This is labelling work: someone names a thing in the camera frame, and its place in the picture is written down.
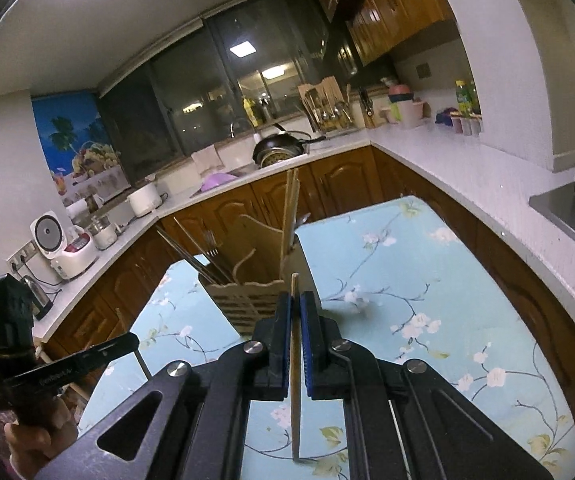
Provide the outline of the person's left hand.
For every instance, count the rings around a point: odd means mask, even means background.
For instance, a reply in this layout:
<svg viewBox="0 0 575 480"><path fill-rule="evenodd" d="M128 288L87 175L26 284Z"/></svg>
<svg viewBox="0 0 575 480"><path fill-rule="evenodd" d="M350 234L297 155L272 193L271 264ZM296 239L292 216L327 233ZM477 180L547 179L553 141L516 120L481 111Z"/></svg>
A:
<svg viewBox="0 0 575 480"><path fill-rule="evenodd" d="M33 479L58 454L76 442L78 427L61 398L46 404L52 429L29 427L17 420L4 426L10 464L22 479Z"/></svg>

